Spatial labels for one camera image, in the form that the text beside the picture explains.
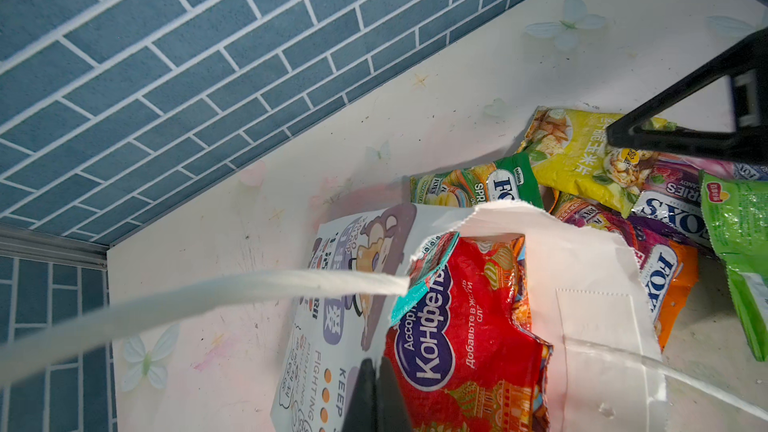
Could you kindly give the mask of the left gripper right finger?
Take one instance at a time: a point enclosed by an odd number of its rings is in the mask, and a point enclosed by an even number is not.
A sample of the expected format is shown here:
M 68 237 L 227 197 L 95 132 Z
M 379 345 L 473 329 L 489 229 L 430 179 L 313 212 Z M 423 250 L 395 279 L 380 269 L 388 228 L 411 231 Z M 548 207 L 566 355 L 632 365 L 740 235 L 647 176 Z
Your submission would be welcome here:
M 383 357 L 377 375 L 377 430 L 411 432 L 412 422 L 391 361 Z

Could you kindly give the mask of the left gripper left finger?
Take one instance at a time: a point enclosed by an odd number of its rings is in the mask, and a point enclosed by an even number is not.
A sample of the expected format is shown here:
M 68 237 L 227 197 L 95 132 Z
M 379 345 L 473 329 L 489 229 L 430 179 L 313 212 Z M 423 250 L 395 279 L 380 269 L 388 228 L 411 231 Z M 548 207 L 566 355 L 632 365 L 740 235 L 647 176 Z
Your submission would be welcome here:
M 371 359 L 361 362 L 342 432 L 377 430 L 377 372 Z

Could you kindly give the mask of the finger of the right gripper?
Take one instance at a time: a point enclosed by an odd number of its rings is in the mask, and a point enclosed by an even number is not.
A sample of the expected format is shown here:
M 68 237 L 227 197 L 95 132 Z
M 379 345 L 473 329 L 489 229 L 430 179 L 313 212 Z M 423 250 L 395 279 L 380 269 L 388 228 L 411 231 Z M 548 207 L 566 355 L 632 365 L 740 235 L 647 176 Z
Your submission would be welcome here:
M 607 128 L 608 143 L 767 163 L 767 31 L 754 32 Z

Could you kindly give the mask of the green snack packet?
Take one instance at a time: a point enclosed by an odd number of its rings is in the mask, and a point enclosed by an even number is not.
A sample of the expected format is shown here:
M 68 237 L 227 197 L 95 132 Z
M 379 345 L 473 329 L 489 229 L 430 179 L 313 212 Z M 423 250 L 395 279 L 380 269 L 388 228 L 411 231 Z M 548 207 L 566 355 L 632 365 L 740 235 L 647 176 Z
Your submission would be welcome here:
M 767 360 L 767 184 L 699 174 L 709 241 L 753 356 Z

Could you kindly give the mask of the purple Fox's raspberry candy bag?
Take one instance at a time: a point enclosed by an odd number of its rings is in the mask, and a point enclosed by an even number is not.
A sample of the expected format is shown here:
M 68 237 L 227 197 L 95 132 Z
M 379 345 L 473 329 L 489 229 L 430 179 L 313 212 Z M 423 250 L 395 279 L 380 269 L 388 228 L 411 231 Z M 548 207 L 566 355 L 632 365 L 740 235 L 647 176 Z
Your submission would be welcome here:
M 676 242 L 711 247 L 701 212 L 700 173 L 721 179 L 765 181 L 767 167 L 661 153 L 647 177 L 630 220 Z

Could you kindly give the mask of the yellow snack packet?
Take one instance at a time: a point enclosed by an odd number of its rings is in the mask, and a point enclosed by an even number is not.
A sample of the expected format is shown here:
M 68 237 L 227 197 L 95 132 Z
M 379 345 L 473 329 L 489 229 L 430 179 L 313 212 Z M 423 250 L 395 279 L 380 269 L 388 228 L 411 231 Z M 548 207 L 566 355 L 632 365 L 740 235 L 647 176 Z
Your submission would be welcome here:
M 540 106 L 519 147 L 538 183 L 595 201 L 628 217 L 659 154 L 608 144 L 621 116 Z

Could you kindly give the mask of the orange Fox's fruits candy bag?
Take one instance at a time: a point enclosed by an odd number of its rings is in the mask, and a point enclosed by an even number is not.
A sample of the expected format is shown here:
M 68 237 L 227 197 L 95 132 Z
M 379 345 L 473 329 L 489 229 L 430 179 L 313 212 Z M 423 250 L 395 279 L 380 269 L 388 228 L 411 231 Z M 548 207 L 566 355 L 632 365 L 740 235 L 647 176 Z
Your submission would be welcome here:
M 650 301 L 654 329 L 665 348 L 680 311 L 699 279 L 698 252 L 632 224 L 618 213 L 565 192 L 558 192 L 551 214 L 562 222 L 611 232 L 635 255 L 639 278 Z

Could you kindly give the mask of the white patterned paper bag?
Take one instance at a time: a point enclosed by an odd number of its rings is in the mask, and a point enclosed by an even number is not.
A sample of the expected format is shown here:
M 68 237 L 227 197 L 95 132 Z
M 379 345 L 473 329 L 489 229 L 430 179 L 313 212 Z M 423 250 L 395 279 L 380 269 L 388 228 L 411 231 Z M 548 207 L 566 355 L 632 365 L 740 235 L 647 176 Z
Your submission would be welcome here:
M 391 255 L 393 272 L 341 269 L 338 253 L 327 270 L 261 270 L 220 275 L 175 290 L 147 295 L 66 321 L 8 344 L 1 350 L 1 378 L 15 382 L 45 365 L 176 323 L 219 307 L 314 298 L 321 305 L 368 293 L 373 318 L 342 314 L 341 339 L 322 354 L 345 365 L 379 362 L 384 335 L 395 318 L 395 301 L 414 290 L 410 271 L 439 236 L 526 239 L 533 332 L 553 344 L 547 399 L 558 431 L 662 431 L 666 427 L 666 381 L 633 253 L 607 232 L 576 228 L 521 202 L 476 208 L 401 204 L 382 211 L 386 226 L 405 221 L 403 241 Z

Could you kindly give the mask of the green Fox's spring candy bag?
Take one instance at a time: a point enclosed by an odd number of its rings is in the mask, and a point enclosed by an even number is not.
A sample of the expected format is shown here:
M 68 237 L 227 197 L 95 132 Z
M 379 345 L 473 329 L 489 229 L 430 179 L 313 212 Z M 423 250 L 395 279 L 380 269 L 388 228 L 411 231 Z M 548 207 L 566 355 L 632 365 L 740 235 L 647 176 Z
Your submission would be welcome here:
M 539 185 L 526 153 L 450 172 L 412 176 L 410 200 L 415 204 L 457 208 L 522 200 L 543 207 Z

